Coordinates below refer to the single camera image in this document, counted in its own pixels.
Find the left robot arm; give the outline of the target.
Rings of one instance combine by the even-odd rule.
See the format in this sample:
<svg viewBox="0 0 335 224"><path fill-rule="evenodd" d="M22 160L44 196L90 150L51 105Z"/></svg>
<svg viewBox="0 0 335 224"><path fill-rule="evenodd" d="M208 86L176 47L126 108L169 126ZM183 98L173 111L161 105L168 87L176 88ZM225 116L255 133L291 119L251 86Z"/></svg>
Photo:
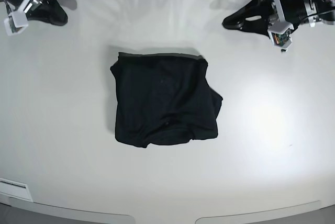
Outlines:
<svg viewBox="0 0 335 224"><path fill-rule="evenodd" d="M251 0L222 25L267 36L275 46L283 47L300 25L318 22L334 25L334 0Z"/></svg>

